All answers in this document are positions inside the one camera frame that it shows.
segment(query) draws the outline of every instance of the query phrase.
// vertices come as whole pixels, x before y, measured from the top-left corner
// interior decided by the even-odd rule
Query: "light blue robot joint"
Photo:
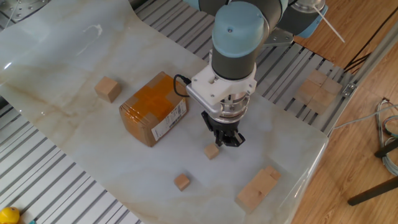
[[[213,29],[214,48],[229,58],[250,54],[264,36],[264,18],[258,7],[248,2],[232,2],[221,7]]]

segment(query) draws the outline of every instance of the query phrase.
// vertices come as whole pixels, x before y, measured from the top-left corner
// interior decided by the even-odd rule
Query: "wooden floor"
[[[397,0],[326,0],[326,4],[329,10],[325,17],[346,43],[342,43],[324,21],[310,38],[295,37],[295,41],[343,68],[398,7]],[[395,21],[398,21],[398,14],[390,19],[362,55],[376,48]]]
[[[371,4],[366,3],[369,1],[356,2],[363,3],[363,7]],[[386,4],[384,1],[372,2]],[[351,50],[354,51],[353,49],[359,46],[359,44],[355,45]],[[339,63],[346,62],[346,59],[340,60],[337,56],[333,57]],[[361,84],[343,112],[338,125],[375,112],[377,104],[383,97],[389,98],[394,104],[398,103],[398,44]],[[396,110],[388,111],[382,115],[382,119],[394,113],[398,114]],[[298,208],[293,224],[398,223],[398,189],[355,207],[347,204],[350,197],[393,178],[382,161],[373,156],[379,149],[377,135],[375,118],[336,129],[333,132],[329,146]],[[397,151],[392,153],[392,158],[396,162],[398,162]]]

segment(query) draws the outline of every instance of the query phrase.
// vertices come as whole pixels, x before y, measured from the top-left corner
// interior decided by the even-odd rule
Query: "table leg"
[[[398,139],[396,139],[393,142],[389,143],[388,145],[384,146],[383,148],[378,150],[374,155],[377,158],[382,158],[382,157],[386,156],[387,153],[393,151],[396,148],[398,148]]]
[[[380,185],[377,185],[359,195],[352,197],[348,200],[348,204],[351,206],[357,205],[364,201],[367,201],[371,198],[377,197],[381,194],[384,194],[390,190],[394,190],[398,188],[398,177],[395,177],[391,180],[388,180]]]

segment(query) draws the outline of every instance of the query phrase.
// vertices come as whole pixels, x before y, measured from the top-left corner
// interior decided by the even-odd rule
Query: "wooden block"
[[[310,76],[307,78],[307,80],[311,80],[315,84],[317,84],[319,87],[322,86],[322,84],[326,81],[328,77],[323,74],[322,72],[319,72],[318,70],[312,71]]]
[[[254,209],[262,202],[266,197],[258,189],[248,183],[242,191],[238,194],[235,202],[248,214],[252,213]]]
[[[332,95],[326,90],[320,88],[317,94],[313,96],[312,100],[307,105],[307,107],[309,107],[311,110],[315,111],[316,113],[322,115],[335,98],[336,95]]]
[[[280,173],[271,166],[261,169],[238,194],[235,202],[246,212],[251,213],[277,184]]]
[[[310,80],[305,80],[303,85],[297,90],[294,98],[307,105],[315,96],[320,87]]]
[[[190,181],[185,174],[180,174],[176,179],[174,179],[174,184],[178,189],[180,189],[180,191],[183,191],[189,186]]]
[[[265,171],[271,175],[272,178],[274,178],[276,181],[279,180],[279,178],[282,176],[277,170],[275,170],[272,166],[267,166]]]
[[[267,195],[276,185],[275,180],[266,170],[262,169],[250,181],[250,184],[264,195]]]
[[[343,86],[338,82],[332,80],[331,78],[326,79],[326,81],[321,86],[322,89],[328,91],[332,95],[337,95]]]
[[[218,150],[216,144],[212,143],[210,145],[208,145],[205,148],[205,154],[207,156],[207,158],[214,159],[214,157],[218,156],[218,153],[220,152],[220,150]]]
[[[331,104],[331,102],[333,102],[333,100],[335,100],[336,95],[333,95],[331,93],[329,93],[328,91],[320,88],[317,93],[315,94],[315,96],[313,96],[312,100],[315,100],[319,103],[321,103],[322,105],[329,107],[329,105]]]
[[[94,89],[98,97],[109,103],[112,103],[122,92],[120,85],[108,77],[102,78]]]

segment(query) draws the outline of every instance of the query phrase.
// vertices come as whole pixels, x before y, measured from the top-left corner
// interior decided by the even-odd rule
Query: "barcode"
[[[178,116],[178,118],[177,118],[176,120],[173,121],[173,123],[169,126],[169,129],[172,128],[172,126],[174,126],[175,123],[176,123],[177,121],[179,121],[180,118],[181,118],[181,115]]]

